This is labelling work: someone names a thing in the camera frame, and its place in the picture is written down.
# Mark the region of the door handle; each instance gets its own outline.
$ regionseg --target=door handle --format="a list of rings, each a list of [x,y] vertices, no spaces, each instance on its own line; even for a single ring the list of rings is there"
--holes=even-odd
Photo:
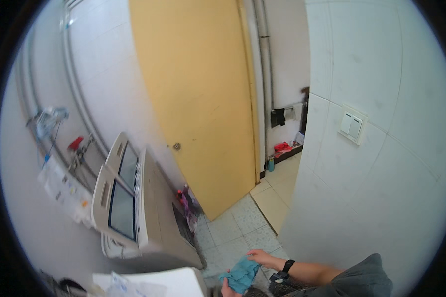
[[[173,145],[173,149],[174,149],[175,151],[180,151],[181,148],[182,148],[182,146],[180,145],[180,142],[176,142],[176,143]]]

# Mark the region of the red plastic bag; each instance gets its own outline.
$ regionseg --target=red plastic bag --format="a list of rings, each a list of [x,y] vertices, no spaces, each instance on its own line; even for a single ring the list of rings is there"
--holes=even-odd
[[[274,157],[279,158],[283,153],[292,151],[292,146],[289,146],[287,142],[283,142],[281,144],[277,144],[274,146]]]

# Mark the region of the gray shirt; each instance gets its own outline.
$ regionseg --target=gray shirt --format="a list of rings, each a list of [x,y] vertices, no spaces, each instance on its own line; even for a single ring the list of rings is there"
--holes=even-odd
[[[380,254],[372,254],[359,264],[334,277],[330,284],[287,294],[287,297],[389,297],[393,283],[381,266]]]

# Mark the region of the yellow door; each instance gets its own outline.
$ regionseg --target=yellow door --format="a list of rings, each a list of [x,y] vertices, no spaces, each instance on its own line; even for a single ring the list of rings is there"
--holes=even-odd
[[[130,0],[145,85],[167,144],[213,220],[259,173],[245,32],[236,0]]]

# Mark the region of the switch panel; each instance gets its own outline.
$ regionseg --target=switch panel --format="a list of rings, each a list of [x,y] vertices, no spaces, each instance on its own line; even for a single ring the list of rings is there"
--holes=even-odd
[[[349,113],[345,113],[342,118],[342,124],[340,125],[340,129],[345,132],[350,132],[350,125],[352,124],[353,118],[352,115]]]
[[[345,104],[342,106],[342,112],[339,133],[359,145],[368,116]]]
[[[356,116],[353,116],[353,121],[350,124],[349,135],[357,139],[359,137],[360,126],[362,126],[362,120]]]

